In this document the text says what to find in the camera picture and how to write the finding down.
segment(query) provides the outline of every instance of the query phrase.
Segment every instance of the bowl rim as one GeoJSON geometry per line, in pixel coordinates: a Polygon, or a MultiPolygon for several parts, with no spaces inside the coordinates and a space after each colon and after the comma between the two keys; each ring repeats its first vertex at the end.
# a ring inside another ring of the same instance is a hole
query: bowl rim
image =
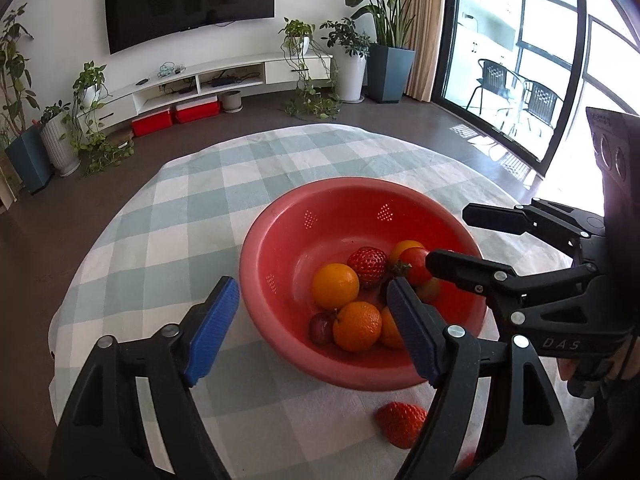
{"type": "MultiPolygon", "coordinates": [[[[335,361],[300,342],[282,327],[270,309],[261,307],[264,304],[260,293],[263,286],[258,270],[258,259],[255,258],[255,255],[260,251],[268,229],[282,214],[296,204],[301,196],[308,195],[310,191],[316,193],[354,186],[394,192],[427,205],[436,216],[447,221],[468,254],[478,258],[482,257],[478,245],[465,226],[434,199],[415,189],[380,178],[359,176],[316,180],[292,189],[277,198],[255,219],[244,239],[240,254],[239,277],[242,298],[249,316],[262,337],[281,357],[303,372],[329,384],[353,390],[389,391],[409,388],[426,381],[417,374],[412,363],[395,368],[367,368],[335,361]],[[372,369],[376,370],[373,381],[372,369]]],[[[484,303],[484,298],[478,296],[476,304],[482,303],[484,303]]],[[[474,330],[475,327],[472,328],[471,332],[477,336],[481,327],[482,322],[476,330],[474,330]]]]}

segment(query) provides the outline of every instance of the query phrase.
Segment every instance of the table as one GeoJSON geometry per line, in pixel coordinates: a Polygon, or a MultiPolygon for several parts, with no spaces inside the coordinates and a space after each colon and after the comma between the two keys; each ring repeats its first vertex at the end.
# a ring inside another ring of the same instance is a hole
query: table
{"type": "MultiPolygon", "coordinates": [[[[468,202],[512,207],[513,198],[474,170],[402,140],[340,124],[310,124],[217,144],[165,164],[98,238],[80,265],[50,327],[55,354],[51,402],[60,420],[66,399],[95,341],[151,336],[179,322],[204,300],[221,275],[238,276],[242,242],[273,200],[307,182],[368,176],[403,184],[461,217],[468,202]]],[[[561,253],[523,235],[470,229],[484,257],[520,273],[567,266],[561,253]]],[[[491,316],[482,334],[495,337],[491,316]]],[[[573,399],[555,361],[545,367],[574,438],[590,403],[573,399]]],[[[159,437],[148,384],[140,405],[156,465],[171,470],[159,437]]],[[[488,380],[463,451],[479,437],[488,380]]],[[[211,373],[192,390],[223,463],[235,478],[390,479],[406,452],[386,443],[374,410],[391,400],[428,407],[427,384],[399,392],[337,388],[309,377],[263,341],[243,304],[211,373]]]]}

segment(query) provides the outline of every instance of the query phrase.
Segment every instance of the red bowl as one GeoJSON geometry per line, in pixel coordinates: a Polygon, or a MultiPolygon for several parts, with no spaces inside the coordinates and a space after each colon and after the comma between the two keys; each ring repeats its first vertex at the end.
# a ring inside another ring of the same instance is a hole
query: red bowl
{"type": "MultiPolygon", "coordinates": [[[[240,257],[240,285],[249,315],[274,350],[302,371],[355,390],[399,390],[424,382],[409,354],[377,343],[350,353],[309,341],[308,323],[319,311],[311,281],[319,267],[346,263],[353,251],[373,246],[389,253],[402,240],[427,249],[480,257],[473,238],[437,202],[374,178],[331,178],[294,189],[265,209],[252,225],[240,257]]],[[[376,291],[359,299],[375,302],[376,291]]],[[[448,323],[477,335],[484,298],[443,282],[434,306],[448,323]]]]}

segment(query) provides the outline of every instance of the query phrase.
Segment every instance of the white tv console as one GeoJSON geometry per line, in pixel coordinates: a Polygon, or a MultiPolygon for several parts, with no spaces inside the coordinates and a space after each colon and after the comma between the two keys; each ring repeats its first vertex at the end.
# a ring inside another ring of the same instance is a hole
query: white tv console
{"type": "MultiPolygon", "coordinates": [[[[332,56],[317,54],[311,50],[305,55],[305,63],[311,79],[329,78],[332,56]]],[[[95,111],[96,123],[102,123],[105,130],[140,115],[153,112],[168,105],[188,101],[190,99],[213,95],[230,90],[238,90],[249,86],[266,86],[276,83],[298,81],[300,70],[292,67],[291,62],[284,59],[283,52],[272,54],[255,54],[253,56],[219,59],[199,65],[189,66],[177,75],[151,78],[148,82],[135,84],[111,91],[101,102],[103,108],[95,111]],[[244,78],[242,82],[224,86],[212,86],[210,81],[217,76],[235,75],[244,78]]]]}

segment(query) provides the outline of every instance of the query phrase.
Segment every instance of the black chair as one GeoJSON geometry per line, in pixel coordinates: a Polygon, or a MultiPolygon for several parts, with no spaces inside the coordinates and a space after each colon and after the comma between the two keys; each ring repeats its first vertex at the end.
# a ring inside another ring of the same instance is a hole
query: black chair
{"type": "MultiPolygon", "coordinates": [[[[524,94],[520,110],[518,111],[516,124],[520,124],[521,113],[526,112],[541,121],[543,124],[546,124],[546,126],[552,130],[555,129],[552,121],[554,119],[554,112],[556,111],[556,104],[558,101],[562,102],[562,99],[551,88],[548,88],[537,81],[525,79],[524,94]]],[[[529,123],[529,131],[531,131],[531,122],[528,118],[527,123],[529,123]]],[[[542,128],[540,128],[540,137],[542,137],[542,128]]]]}
{"type": "Polygon", "coordinates": [[[482,114],[482,98],[484,96],[485,90],[491,92],[492,94],[500,96],[509,103],[509,108],[507,108],[507,115],[509,115],[511,104],[518,100],[518,98],[513,94],[511,90],[515,90],[517,82],[523,84],[522,78],[512,70],[509,70],[504,65],[496,63],[495,61],[491,61],[490,59],[478,59],[478,65],[480,65],[480,68],[482,68],[482,77],[478,78],[480,86],[477,86],[474,89],[474,92],[471,94],[471,99],[469,99],[469,102],[466,105],[466,109],[469,110],[471,101],[474,100],[476,92],[478,91],[478,89],[480,89],[479,115],[482,114]],[[511,85],[511,88],[507,87],[507,78],[509,74],[513,76],[513,83],[511,85]]]}

